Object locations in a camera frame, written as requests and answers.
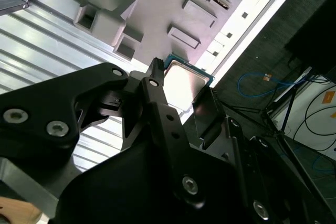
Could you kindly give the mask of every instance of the ribbed metal surface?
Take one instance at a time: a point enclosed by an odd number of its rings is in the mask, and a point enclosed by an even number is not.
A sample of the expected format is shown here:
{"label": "ribbed metal surface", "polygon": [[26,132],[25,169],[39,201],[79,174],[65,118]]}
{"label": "ribbed metal surface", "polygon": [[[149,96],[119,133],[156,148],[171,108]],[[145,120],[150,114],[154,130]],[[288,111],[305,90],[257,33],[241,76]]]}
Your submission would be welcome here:
{"label": "ribbed metal surface", "polygon": [[[31,0],[29,9],[0,17],[0,93],[103,62],[127,72],[146,70],[72,25],[79,1]],[[121,120],[111,118],[82,133],[73,153],[75,164],[90,169],[119,153],[121,145]]]}

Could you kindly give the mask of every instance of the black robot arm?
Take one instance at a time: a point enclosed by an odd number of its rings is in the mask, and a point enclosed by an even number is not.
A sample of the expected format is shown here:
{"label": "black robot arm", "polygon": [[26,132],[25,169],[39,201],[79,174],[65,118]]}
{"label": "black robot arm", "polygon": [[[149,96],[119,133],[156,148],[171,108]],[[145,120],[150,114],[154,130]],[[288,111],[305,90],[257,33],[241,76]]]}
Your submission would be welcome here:
{"label": "black robot arm", "polygon": [[[204,144],[190,146],[163,71],[159,59],[129,76],[104,63],[0,95],[0,196],[32,202],[50,224],[336,223],[210,88],[194,101]],[[71,158],[79,134],[112,115],[123,118],[122,152],[81,174]]]}

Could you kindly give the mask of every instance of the blue cable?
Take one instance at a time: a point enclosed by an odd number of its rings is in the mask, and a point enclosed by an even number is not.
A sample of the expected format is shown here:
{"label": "blue cable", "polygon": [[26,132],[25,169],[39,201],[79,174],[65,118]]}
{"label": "blue cable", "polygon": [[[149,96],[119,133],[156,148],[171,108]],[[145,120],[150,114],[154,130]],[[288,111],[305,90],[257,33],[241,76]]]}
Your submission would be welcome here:
{"label": "blue cable", "polygon": [[323,173],[334,173],[335,170],[321,170],[321,169],[315,168],[315,164],[317,163],[318,160],[320,160],[320,158],[321,158],[321,156],[318,156],[318,157],[315,159],[315,161],[313,162],[311,168],[312,168],[313,170],[318,171],[318,172],[323,172]]}
{"label": "blue cable", "polygon": [[279,90],[279,89],[282,89],[282,88],[286,88],[287,86],[291,86],[291,85],[296,85],[296,84],[300,84],[300,83],[303,83],[306,81],[306,79],[302,79],[301,81],[298,81],[298,82],[282,82],[276,78],[273,78],[271,77],[269,80],[272,81],[272,82],[275,82],[277,84],[281,84],[282,86],[278,87],[277,89],[272,89],[270,91],[267,91],[265,93],[262,93],[262,94],[256,94],[256,95],[249,95],[249,94],[244,94],[242,93],[241,89],[240,89],[240,82],[246,77],[246,76],[262,76],[262,77],[265,77],[266,75],[264,73],[261,73],[261,72],[251,72],[251,73],[246,73],[244,75],[242,75],[240,78],[239,78],[239,81],[238,81],[238,92],[240,95],[244,96],[244,97],[250,97],[250,98],[255,98],[255,97],[263,97],[264,95],[267,95],[267,94],[271,94],[273,92],[275,92],[276,90]]}

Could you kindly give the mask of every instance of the screw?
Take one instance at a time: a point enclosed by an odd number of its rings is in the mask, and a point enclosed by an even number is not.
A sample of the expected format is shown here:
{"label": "screw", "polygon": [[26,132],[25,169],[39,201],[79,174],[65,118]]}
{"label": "screw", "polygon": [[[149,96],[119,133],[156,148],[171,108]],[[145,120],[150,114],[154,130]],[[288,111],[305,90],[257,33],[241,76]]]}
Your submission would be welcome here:
{"label": "screw", "polygon": [[113,72],[116,76],[122,76],[122,72],[119,71],[118,69],[113,69],[112,72]]}
{"label": "screw", "polygon": [[27,121],[28,114],[21,109],[10,109],[4,113],[3,117],[7,123],[23,123]]}
{"label": "screw", "polygon": [[263,220],[268,220],[269,215],[266,208],[257,200],[253,202],[253,208]]}
{"label": "screw", "polygon": [[185,176],[182,179],[183,188],[190,193],[191,195],[195,195],[198,193],[198,185],[196,181],[188,176]]}
{"label": "screw", "polygon": [[47,132],[51,136],[63,137],[69,132],[69,127],[61,121],[52,121],[47,125]]}
{"label": "screw", "polygon": [[154,87],[157,87],[159,84],[156,81],[150,80],[149,83]]}

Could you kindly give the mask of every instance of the orange label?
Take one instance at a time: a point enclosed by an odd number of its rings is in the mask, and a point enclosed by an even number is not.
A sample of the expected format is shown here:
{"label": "orange label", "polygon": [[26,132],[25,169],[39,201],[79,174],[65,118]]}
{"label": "orange label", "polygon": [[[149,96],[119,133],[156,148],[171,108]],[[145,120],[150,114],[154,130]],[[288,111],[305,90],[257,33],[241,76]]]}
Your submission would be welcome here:
{"label": "orange label", "polygon": [[331,103],[332,99],[334,98],[334,95],[335,91],[327,91],[324,95],[322,104]]}

